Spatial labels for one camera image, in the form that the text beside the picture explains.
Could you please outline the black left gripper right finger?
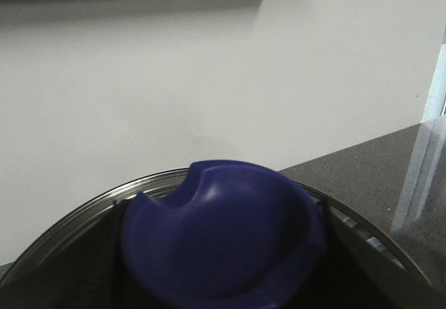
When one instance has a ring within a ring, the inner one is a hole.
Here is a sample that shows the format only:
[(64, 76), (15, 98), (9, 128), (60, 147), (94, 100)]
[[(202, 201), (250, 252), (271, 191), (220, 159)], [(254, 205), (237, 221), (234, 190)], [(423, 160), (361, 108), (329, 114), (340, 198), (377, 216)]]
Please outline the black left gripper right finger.
[(289, 308), (444, 308), (445, 294), (398, 267), (343, 228), (326, 199), (318, 202), (328, 250)]

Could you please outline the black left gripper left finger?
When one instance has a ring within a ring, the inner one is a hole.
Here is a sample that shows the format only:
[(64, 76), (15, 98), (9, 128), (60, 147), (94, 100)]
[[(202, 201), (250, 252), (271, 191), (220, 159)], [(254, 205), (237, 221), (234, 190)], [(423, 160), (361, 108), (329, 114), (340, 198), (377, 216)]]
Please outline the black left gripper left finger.
[(2, 308), (145, 308), (119, 236), (124, 201), (57, 256), (1, 288)]

